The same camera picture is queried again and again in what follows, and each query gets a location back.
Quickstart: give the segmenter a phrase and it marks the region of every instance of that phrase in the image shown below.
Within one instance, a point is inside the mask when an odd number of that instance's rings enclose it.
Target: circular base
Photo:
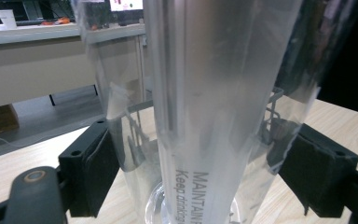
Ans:
[[[146,224],[173,224],[170,222],[167,207],[165,205],[164,188],[159,183],[152,191],[145,209]],[[240,208],[237,200],[234,200],[230,206],[230,212],[227,215],[227,224],[241,223]]]

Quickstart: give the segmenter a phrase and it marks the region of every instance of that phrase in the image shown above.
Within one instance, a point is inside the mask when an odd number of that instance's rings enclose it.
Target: screw hole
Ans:
[[[345,156],[345,153],[343,153],[343,152],[341,152],[341,151],[335,151],[336,152],[336,154],[338,155],[338,156]]]
[[[80,155],[80,153],[81,153],[81,151],[76,150],[71,153],[71,156],[78,156],[78,155]]]

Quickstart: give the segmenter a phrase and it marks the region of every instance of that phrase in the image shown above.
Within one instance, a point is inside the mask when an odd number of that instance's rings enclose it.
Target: clear plastic container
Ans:
[[[252,222],[358,9],[145,0],[145,44],[142,24],[92,31],[73,6],[134,209],[153,224]]]

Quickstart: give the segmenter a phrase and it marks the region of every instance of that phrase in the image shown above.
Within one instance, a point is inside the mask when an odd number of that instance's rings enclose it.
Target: white shelf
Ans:
[[[122,27],[116,24],[111,24],[111,28],[109,29],[87,32],[89,32],[87,36],[87,42],[97,43],[121,37],[142,35],[145,33],[145,25],[133,24]],[[0,44],[63,38],[78,35],[80,35],[79,29],[74,23],[50,26],[19,26],[15,30],[8,30],[4,25],[0,24]]]
[[[109,29],[102,29],[97,31],[86,31],[86,43],[95,44],[104,42],[107,40],[118,39],[122,37],[144,35],[145,25],[144,24],[133,24],[128,26],[119,26],[117,24],[111,24]]]

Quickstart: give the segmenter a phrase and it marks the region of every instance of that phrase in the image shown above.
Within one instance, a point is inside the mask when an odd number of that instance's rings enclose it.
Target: wooden table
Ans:
[[[358,154],[357,112],[316,101],[306,123]],[[77,130],[0,156],[0,202],[7,198],[11,181],[23,171],[36,166],[58,166],[58,155],[84,131]],[[350,216],[348,210],[341,219],[318,218],[311,210],[306,217],[303,213],[299,200],[277,176],[253,223],[348,223]],[[97,219],[69,218],[69,223],[135,222],[136,215],[122,172],[118,174]]]

